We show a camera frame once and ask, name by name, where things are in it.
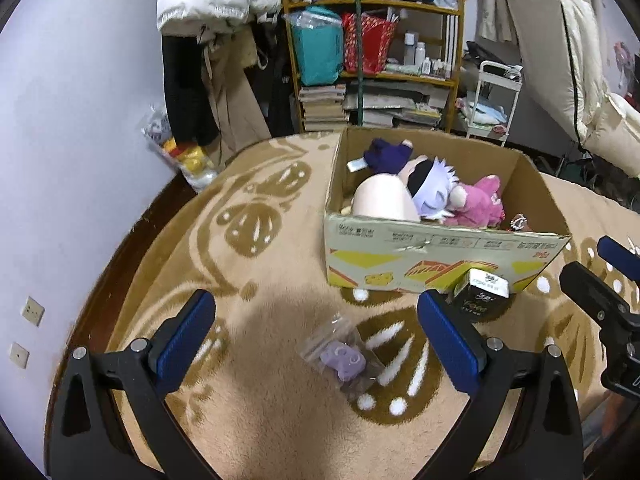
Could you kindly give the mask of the cream folded mattress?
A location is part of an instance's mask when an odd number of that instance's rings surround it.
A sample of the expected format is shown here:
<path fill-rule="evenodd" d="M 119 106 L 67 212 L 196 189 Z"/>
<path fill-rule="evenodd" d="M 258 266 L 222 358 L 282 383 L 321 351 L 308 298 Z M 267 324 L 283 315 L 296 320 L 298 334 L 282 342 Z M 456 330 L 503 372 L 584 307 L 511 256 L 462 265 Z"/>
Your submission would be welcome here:
<path fill-rule="evenodd" d="M 506 0 L 530 95 L 581 148 L 639 175 L 639 112 L 608 88 L 592 0 Z"/>

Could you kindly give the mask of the wooden shelf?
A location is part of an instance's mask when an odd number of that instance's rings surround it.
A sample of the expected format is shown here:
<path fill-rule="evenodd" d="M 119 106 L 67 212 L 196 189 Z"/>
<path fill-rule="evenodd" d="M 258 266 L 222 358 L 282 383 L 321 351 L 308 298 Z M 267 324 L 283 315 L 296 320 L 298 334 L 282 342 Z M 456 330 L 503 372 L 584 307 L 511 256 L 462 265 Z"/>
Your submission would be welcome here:
<path fill-rule="evenodd" d="M 440 78 L 431 76 L 412 76 L 404 74 L 395 74 L 389 72 L 382 72 L 372 76 L 374 79 L 388 79 L 398 80 L 403 82 L 413 81 L 419 84 L 434 84 L 446 88 L 449 91 L 447 98 L 445 115 L 442 116 L 440 121 L 440 128 L 446 132 L 450 132 L 452 125 L 454 124 L 454 101 L 457 99 L 457 94 L 460 84 L 460 70 L 462 64 L 462 36 L 464 25 L 464 0 L 457 0 L 457 9 L 442 8 L 441 6 L 435 6 L 434 4 L 401 1 L 401 0 L 320 0 L 318 2 L 282 0 L 283 11 L 285 15 L 290 14 L 297 9 L 306 9 L 307 6 L 312 4 L 318 4 L 319 6 L 337 6 L 338 10 L 355 11 L 357 14 L 361 13 L 361 9 L 366 11 L 372 11 L 374 8 L 378 10 L 383 6 L 393 6 L 398 9 L 407 9 L 416 12 L 424 12 L 437 14 L 443 16 L 440 18 L 442 23 L 442 30 L 439 36 L 429 37 L 420 36 L 420 41 L 424 41 L 430 46 L 439 47 L 439 58 L 442 62 L 447 64 L 448 72 L 445 72 L 446 77 Z M 294 90 L 296 99 L 296 112 L 299 114 L 299 125 L 303 125 L 302 108 L 298 100 L 299 89 L 302 88 L 302 81 L 300 80 L 298 65 L 294 55 L 292 28 L 290 25 L 286 25 L 286 34 L 288 35 L 288 50 L 290 50 L 291 68 L 294 77 Z"/>

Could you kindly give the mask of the wall socket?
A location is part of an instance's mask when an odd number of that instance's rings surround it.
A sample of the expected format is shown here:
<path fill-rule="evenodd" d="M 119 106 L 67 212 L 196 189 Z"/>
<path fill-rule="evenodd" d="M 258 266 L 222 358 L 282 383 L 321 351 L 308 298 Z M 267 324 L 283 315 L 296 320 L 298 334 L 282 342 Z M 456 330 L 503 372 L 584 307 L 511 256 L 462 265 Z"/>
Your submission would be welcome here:
<path fill-rule="evenodd" d="M 9 358 L 16 366 L 24 370 L 27 367 L 29 351 L 17 342 L 12 342 L 9 348 Z"/>
<path fill-rule="evenodd" d="M 21 310 L 21 316 L 33 326 L 38 327 L 44 315 L 44 307 L 32 297 L 28 297 Z"/>

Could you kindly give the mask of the wall socket lower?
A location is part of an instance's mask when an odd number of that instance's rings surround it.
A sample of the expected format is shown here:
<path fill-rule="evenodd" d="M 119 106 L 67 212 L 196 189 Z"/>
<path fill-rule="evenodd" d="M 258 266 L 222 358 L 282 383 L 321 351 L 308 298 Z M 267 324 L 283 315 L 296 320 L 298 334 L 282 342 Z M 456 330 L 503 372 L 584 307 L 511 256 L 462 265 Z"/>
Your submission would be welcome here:
<path fill-rule="evenodd" d="M 12 342 L 9 348 L 9 358 L 16 366 L 24 370 L 27 367 L 29 351 L 17 342 Z"/>

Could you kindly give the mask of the stack of books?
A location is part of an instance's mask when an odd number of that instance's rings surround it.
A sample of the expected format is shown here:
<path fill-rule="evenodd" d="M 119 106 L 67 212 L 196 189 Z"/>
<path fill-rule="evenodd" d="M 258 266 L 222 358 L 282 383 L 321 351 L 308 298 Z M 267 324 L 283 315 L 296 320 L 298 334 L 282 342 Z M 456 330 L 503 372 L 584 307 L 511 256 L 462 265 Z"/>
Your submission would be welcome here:
<path fill-rule="evenodd" d="M 362 124 L 372 128 L 436 128 L 449 92 L 432 84 L 367 79 L 362 86 Z M 338 131 L 355 125 L 358 84 L 304 87 L 298 102 L 306 132 Z"/>

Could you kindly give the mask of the wall socket upper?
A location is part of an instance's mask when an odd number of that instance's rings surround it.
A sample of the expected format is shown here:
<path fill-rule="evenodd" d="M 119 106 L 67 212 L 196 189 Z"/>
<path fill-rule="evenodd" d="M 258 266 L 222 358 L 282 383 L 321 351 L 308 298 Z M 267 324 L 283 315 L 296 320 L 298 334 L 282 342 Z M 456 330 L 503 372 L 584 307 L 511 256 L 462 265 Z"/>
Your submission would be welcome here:
<path fill-rule="evenodd" d="M 44 315 L 44 307 L 32 297 L 28 297 L 21 310 L 21 316 L 33 326 L 38 327 Z"/>

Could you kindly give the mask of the white haired plush doll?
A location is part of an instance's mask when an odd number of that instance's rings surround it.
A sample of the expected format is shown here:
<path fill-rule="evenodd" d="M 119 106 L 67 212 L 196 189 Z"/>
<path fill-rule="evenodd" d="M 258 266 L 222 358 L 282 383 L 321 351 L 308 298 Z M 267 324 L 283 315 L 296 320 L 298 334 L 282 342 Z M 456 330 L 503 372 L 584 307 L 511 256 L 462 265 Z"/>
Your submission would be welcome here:
<path fill-rule="evenodd" d="M 439 223 L 452 217 L 449 195 L 459 183 L 456 170 L 438 157 L 414 156 L 409 140 L 375 139 L 347 169 L 352 174 L 370 171 L 352 198 L 354 216 Z"/>

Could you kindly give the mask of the green pole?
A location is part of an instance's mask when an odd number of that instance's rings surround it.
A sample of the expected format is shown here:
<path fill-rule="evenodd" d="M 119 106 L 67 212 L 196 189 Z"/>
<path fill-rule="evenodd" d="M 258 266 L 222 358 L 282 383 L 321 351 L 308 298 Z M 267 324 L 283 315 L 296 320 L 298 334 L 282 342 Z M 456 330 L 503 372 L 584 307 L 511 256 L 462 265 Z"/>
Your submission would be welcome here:
<path fill-rule="evenodd" d="M 362 50 L 362 21 L 361 0 L 355 0 L 356 27 L 356 61 L 357 61 L 357 125 L 363 125 L 363 50 Z"/>

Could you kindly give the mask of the purple toy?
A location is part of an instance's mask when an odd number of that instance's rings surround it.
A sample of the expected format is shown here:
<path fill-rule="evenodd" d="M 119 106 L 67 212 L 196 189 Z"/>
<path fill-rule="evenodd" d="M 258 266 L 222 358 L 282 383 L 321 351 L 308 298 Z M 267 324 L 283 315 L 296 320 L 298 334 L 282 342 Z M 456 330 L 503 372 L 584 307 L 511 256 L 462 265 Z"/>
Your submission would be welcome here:
<path fill-rule="evenodd" d="M 333 315 L 297 347 L 298 355 L 346 396 L 356 401 L 378 380 L 382 362 L 368 349 L 355 324 Z"/>

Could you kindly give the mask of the white rolling cart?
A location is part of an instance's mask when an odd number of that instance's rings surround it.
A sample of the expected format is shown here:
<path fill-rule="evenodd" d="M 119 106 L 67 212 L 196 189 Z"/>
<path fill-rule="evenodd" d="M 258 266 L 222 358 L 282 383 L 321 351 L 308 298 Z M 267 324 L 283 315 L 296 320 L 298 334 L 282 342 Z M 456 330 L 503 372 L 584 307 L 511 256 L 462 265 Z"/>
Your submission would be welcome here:
<path fill-rule="evenodd" d="M 495 141 L 509 139 L 512 122 L 523 88 L 523 67 L 483 61 L 475 86 L 462 99 L 459 117 L 469 138 Z"/>

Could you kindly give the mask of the pink plush toy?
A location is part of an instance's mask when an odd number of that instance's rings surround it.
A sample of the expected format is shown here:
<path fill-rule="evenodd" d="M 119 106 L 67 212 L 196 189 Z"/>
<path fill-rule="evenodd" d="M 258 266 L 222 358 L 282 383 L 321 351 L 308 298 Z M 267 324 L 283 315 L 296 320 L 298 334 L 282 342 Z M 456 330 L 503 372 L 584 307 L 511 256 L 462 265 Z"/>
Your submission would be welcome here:
<path fill-rule="evenodd" d="M 498 194 L 500 179 L 490 174 L 478 180 L 474 185 L 458 183 L 448 197 L 451 217 L 444 221 L 445 226 L 464 226 L 472 229 L 495 228 L 503 222 L 502 200 Z"/>

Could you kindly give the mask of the red gift bag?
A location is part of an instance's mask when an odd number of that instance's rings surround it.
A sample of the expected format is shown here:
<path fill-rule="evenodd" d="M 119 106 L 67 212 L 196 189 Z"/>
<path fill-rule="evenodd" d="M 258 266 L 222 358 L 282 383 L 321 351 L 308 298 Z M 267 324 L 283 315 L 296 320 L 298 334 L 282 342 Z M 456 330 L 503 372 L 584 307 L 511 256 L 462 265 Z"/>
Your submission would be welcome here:
<path fill-rule="evenodd" d="M 386 20 L 370 14 L 361 14 L 360 32 L 357 32 L 355 13 L 344 13 L 344 71 L 358 72 L 358 42 L 361 42 L 362 71 L 365 75 L 382 73 L 388 50 L 397 28 L 396 20 Z"/>

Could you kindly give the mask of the black white tissue pack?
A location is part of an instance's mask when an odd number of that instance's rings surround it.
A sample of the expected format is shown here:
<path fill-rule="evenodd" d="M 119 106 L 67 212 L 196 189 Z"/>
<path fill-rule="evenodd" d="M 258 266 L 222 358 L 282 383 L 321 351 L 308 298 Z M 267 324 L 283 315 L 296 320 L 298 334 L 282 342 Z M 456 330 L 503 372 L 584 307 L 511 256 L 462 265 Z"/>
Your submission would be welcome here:
<path fill-rule="evenodd" d="M 470 269 L 454 286 L 452 304 L 473 322 L 487 320 L 510 297 L 509 282 L 497 274 Z"/>

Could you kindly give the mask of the bag of toys on floor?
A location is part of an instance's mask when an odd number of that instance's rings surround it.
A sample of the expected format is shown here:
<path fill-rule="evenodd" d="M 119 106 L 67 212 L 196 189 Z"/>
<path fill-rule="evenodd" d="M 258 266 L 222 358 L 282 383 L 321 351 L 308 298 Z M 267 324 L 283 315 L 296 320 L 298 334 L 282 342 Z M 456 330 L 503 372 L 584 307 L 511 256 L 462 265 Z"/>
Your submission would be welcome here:
<path fill-rule="evenodd" d="M 218 176 L 204 148 L 193 143 L 178 144 L 163 105 L 150 107 L 142 118 L 140 130 L 151 150 L 177 169 L 195 193 L 201 193 Z"/>

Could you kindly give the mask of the teal bag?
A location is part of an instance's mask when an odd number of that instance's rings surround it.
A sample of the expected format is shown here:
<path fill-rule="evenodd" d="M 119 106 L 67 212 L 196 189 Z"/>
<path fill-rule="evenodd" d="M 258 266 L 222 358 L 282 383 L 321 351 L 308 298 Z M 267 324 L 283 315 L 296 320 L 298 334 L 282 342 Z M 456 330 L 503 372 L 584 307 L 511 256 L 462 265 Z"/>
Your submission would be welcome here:
<path fill-rule="evenodd" d="M 304 86 L 334 84 L 343 70 L 342 19 L 324 6 L 310 6 L 285 17 Z"/>

